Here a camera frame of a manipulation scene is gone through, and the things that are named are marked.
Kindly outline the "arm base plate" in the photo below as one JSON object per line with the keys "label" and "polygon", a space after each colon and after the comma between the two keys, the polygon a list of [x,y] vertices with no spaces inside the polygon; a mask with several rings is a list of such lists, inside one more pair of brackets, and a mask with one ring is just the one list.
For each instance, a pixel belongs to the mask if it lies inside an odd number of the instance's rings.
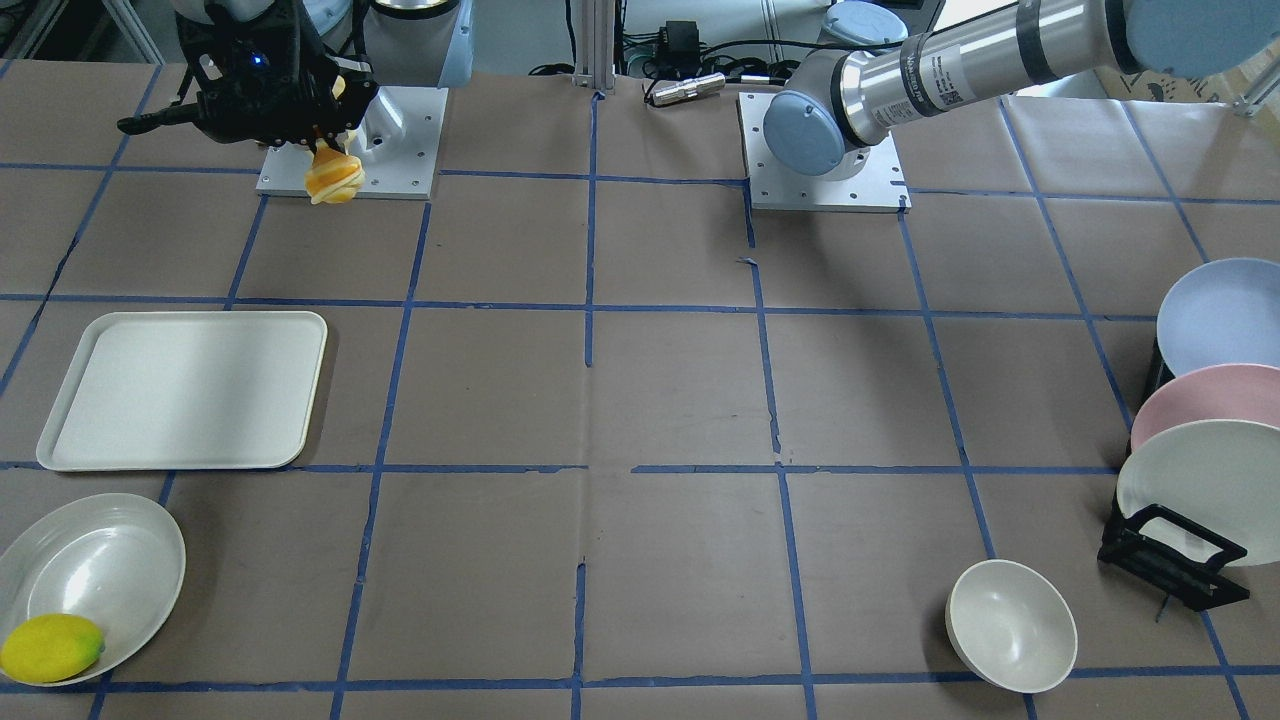
{"label": "arm base plate", "polygon": [[[337,140],[337,150],[364,164],[366,179],[353,199],[431,197],[448,97],[447,88],[379,90],[361,124]],[[308,199],[303,173],[312,158],[308,149],[292,143],[268,150],[257,192]]]}
{"label": "arm base plate", "polygon": [[913,206],[890,135],[847,146],[835,118],[785,91],[739,95],[749,195],[756,210],[896,213]]}

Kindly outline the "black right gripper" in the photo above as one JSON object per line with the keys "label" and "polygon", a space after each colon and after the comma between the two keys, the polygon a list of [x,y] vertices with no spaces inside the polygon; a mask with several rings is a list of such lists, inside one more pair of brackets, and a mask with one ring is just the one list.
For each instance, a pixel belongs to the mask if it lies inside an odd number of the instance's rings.
{"label": "black right gripper", "polygon": [[197,87],[178,122],[219,143],[333,143],[379,91],[370,70],[329,53],[310,20],[179,20],[178,38]]}

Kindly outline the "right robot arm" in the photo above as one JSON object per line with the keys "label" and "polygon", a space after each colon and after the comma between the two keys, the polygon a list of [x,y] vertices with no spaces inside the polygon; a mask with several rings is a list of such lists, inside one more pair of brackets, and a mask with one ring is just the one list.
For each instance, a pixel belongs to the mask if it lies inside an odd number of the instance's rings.
{"label": "right robot arm", "polygon": [[339,150],[384,85],[462,87],[474,73],[470,1],[353,1],[332,47],[302,1],[177,1],[186,73],[170,105],[119,122],[140,135],[191,124],[219,143]]}

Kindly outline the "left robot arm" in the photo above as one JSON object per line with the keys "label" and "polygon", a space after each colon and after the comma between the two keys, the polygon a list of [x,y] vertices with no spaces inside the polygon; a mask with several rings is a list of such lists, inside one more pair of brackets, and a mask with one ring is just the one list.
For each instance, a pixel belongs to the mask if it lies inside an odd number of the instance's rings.
{"label": "left robot arm", "polygon": [[1265,50],[1277,28],[1275,1],[1019,1],[877,56],[810,53],[760,129],[783,165],[824,176],[896,126],[1098,67],[1219,74]]}

